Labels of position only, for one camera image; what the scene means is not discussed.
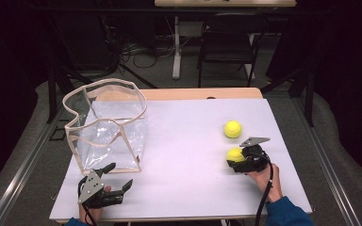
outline chair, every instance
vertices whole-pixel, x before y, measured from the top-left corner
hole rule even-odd
[[[251,64],[246,74],[250,87],[255,69],[261,37],[267,31],[269,22],[260,14],[244,12],[223,12],[211,15],[202,25],[201,49],[198,58],[199,83],[202,83],[202,66],[206,63]],[[257,34],[253,43],[250,34]]]

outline clear plastic bag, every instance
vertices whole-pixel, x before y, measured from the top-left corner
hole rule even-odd
[[[134,83],[104,79],[70,92],[63,105],[74,115],[65,130],[83,174],[113,162],[111,173],[141,171],[147,106]]]

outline blue sleeve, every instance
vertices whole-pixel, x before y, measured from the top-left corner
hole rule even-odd
[[[271,226],[312,226],[313,221],[304,210],[294,205],[288,197],[283,197],[277,202],[266,203],[267,222],[266,225]]]
[[[65,226],[90,226],[90,225],[83,223],[83,222],[79,221],[78,219],[71,218],[69,220],[69,222],[67,222],[65,224]]]

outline hand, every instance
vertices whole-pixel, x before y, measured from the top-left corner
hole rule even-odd
[[[111,190],[111,186],[105,186],[104,190],[106,192],[109,192]],[[103,212],[103,208],[90,209],[90,214],[92,215],[93,220],[95,222],[97,222],[101,218],[102,212]],[[91,221],[90,217],[87,215],[87,213],[85,212],[82,205],[79,205],[79,214],[80,214],[80,219],[79,220],[81,222],[88,223],[89,225],[92,225],[92,221]]]
[[[272,164],[273,176],[272,176],[272,188],[268,196],[269,202],[276,202],[283,197],[280,183],[280,169]],[[261,192],[264,192],[267,187],[267,183],[270,180],[270,166],[268,165],[265,169],[260,172],[252,171],[245,173],[251,176]]]

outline tennis ball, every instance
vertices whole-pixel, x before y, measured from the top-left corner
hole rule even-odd
[[[237,138],[242,133],[242,126],[237,121],[229,121],[224,126],[224,133],[230,138]]]
[[[242,162],[245,160],[245,157],[242,155],[241,148],[232,148],[227,153],[227,160],[233,162]]]

